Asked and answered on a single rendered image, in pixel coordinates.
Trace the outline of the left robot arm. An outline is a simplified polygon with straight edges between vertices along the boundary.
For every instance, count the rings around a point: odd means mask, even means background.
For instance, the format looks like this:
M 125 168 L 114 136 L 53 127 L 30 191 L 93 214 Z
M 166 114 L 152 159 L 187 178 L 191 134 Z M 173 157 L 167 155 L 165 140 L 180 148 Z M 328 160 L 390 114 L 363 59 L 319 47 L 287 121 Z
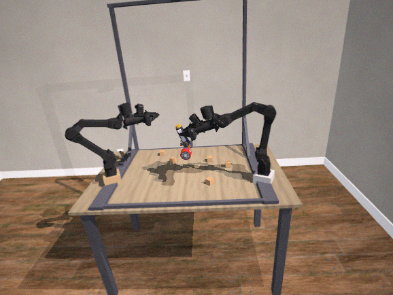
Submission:
M 262 106 L 258 106 L 258 105 Z M 263 109 L 264 107 L 264 109 Z M 207 131 L 215 129 L 216 132 L 219 128 L 225 128 L 234 120 L 243 117 L 253 111 L 258 112 L 264 115 L 264 126 L 262 130 L 262 137 L 260 140 L 260 146 L 256 148 L 257 153 L 255 152 L 255 157 L 258 163 L 258 175 L 269 176 L 271 170 L 271 162 L 270 158 L 267 156 L 267 145 L 269 141 L 269 134 L 271 130 L 271 125 L 276 116 L 276 110 L 272 105 L 264 105 L 260 103 L 253 102 L 237 111 L 234 111 L 229 114 L 219 115 L 214 113 L 213 106 L 208 105 L 200 108 L 203 119 L 205 123 L 205 128 Z M 201 125 L 202 120 L 199 120 L 196 114 L 192 114 L 189 119 L 194 124 L 194 128 Z M 198 119 L 198 120 L 197 120 Z

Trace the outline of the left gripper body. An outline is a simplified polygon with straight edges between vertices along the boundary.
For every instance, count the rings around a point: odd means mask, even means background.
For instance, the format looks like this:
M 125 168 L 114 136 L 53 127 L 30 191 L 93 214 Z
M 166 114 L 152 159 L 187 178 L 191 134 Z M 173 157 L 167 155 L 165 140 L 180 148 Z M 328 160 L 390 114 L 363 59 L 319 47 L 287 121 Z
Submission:
M 202 133 L 202 132 L 205 133 L 205 131 L 207 131 L 205 128 L 204 121 L 202 121 L 201 125 L 199 125 L 195 128 L 193 125 L 194 124 L 192 123 L 191 128 L 188 129 L 188 133 L 190 135 L 191 141 L 194 141 L 199 133 Z

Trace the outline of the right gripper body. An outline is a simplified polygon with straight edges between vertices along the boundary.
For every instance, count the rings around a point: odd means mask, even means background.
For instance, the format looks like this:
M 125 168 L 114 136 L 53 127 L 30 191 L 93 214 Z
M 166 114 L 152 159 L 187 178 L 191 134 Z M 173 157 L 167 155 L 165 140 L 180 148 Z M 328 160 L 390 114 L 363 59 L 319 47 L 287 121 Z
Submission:
M 150 122 L 150 116 L 148 115 L 148 114 L 146 114 L 146 112 L 143 112 L 144 113 L 144 116 L 136 116 L 136 114 L 134 114 L 134 115 L 132 115 L 133 116 L 133 119 L 134 119 L 134 123 L 136 124 L 136 125 L 138 125 L 139 123 L 145 123 L 145 121 L 144 120 L 146 120 L 146 125 L 147 126 L 151 126 L 151 122 Z

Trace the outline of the grey metal overhead frame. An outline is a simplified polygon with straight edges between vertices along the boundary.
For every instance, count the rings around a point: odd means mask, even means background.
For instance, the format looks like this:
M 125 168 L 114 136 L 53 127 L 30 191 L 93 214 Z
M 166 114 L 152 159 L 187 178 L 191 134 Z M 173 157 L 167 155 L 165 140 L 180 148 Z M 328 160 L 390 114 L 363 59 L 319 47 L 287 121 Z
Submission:
M 115 16 L 115 7 L 128 7 L 128 6 L 136 6 L 136 5 L 150 5 L 150 4 L 158 4 L 161 2 L 172 3 L 172 0 L 145 0 L 145 1 L 131 1 L 131 2 L 123 2 L 123 3 L 110 3 L 107 4 L 109 8 L 109 13 L 112 22 L 112 29 L 114 33 L 114 40 L 116 44 L 116 51 L 118 55 L 118 62 L 120 66 L 120 73 L 122 77 L 122 84 L 124 88 L 124 95 L 126 99 L 126 103 L 130 103 L 131 101 L 129 96 L 128 85 L 126 81 L 126 73 L 124 70 L 124 63 L 122 58 L 122 51 L 120 47 L 120 39 L 118 35 L 118 27 L 116 24 L 116 16 Z M 149 4 L 147 4 L 149 3 Z M 246 60 L 247 60 L 247 0 L 243 0 L 243 95 L 242 95 L 242 107 L 246 106 Z M 137 134 L 135 130 L 135 125 L 130 125 L 129 128 L 129 145 L 128 145 L 128 154 L 127 154 L 127 162 L 131 161 L 131 148 L 132 148 L 132 138 L 134 142 L 135 149 L 139 151 Z M 250 145 L 247 133 L 247 121 L 246 116 L 242 117 L 242 145 L 246 144 L 247 156 L 250 156 Z

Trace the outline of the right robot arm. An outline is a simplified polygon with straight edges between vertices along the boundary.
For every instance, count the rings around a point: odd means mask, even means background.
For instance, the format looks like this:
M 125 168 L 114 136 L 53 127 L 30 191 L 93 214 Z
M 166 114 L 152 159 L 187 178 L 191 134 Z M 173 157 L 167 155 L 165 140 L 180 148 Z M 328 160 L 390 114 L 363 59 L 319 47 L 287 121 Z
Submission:
M 123 105 L 123 106 L 122 106 Z M 139 107 L 138 107 L 139 105 Z M 121 105 L 118 105 L 118 109 L 120 111 L 121 115 L 118 115 L 116 118 L 110 118 L 107 120 L 84 120 L 81 119 L 79 120 L 76 124 L 74 124 L 72 127 L 68 128 L 65 131 L 65 138 L 69 141 L 79 143 L 83 145 L 85 148 L 88 148 L 90 151 L 96 153 L 103 159 L 103 166 L 105 170 L 105 175 L 106 177 L 111 177 L 117 175 L 117 170 L 116 166 L 114 166 L 114 160 L 116 162 L 116 157 L 114 156 L 114 152 L 111 150 L 103 150 L 99 146 L 95 145 L 91 141 L 87 140 L 84 138 L 81 134 L 80 131 L 84 127 L 107 127 L 107 128 L 112 128 L 112 129 L 121 129 L 122 128 L 122 121 L 123 121 L 123 128 L 128 130 L 127 126 L 134 125 L 134 119 L 131 114 L 131 107 L 130 103 L 123 103 Z M 136 109 L 136 116 L 144 116 L 143 114 L 143 105 L 142 104 L 136 104 L 135 105 Z M 120 117 L 119 117 L 120 116 Z M 123 116 L 125 121 L 123 120 Z

